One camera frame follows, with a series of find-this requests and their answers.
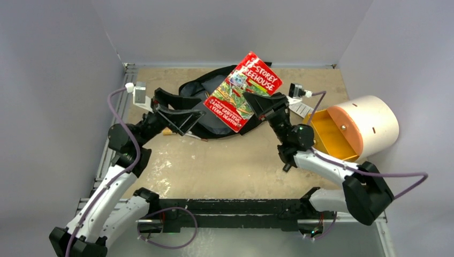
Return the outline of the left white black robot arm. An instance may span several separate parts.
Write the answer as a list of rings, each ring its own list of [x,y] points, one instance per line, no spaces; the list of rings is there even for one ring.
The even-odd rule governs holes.
[[[115,152],[112,165],[86,205],[63,227],[54,228],[49,240],[57,256],[106,256],[116,239],[141,218],[164,220],[168,213],[179,213],[180,206],[162,206],[158,194],[136,190],[121,209],[116,205],[148,165],[152,150],[144,145],[165,129],[186,135],[205,112],[170,109],[161,100],[162,90],[145,97],[140,104],[146,111],[136,124],[120,119],[108,131],[108,148]]]

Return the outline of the black student backpack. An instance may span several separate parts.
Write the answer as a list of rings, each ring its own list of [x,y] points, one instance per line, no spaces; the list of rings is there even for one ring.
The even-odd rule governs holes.
[[[224,124],[217,116],[209,111],[203,102],[225,80],[236,66],[230,65],[210,71],[179,87],[181,97],[194,97],[201,102],[194,105],[194,109],[203,110],[206,114],[191,129],[192,134],[204,139],[220,139],[237,134]]]

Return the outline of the red Treehouse book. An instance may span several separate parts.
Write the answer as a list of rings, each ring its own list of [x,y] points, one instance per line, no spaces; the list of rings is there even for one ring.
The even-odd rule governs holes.
[[[271,96],[282,84],[281,78],[251,51],[209,95],[204,105],[227,127],[239,132],[254,115],[244,93]]]

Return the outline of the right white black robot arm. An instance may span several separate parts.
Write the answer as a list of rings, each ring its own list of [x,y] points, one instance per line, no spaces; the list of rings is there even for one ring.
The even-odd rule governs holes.
[[[316,150],[313,128],[291,124],[285,95],[245,92],[243,96],[254,114],[267,121],[276,134],[278,155],[285,172],[292,167],[309,170],[340,186],[339,190],[313,188],[300,204],[304,216],[313,218],[322,211],[335,211],[348,213],[359,223],[371,225],[395,200],[384,175],[374,164],[343,161]]]

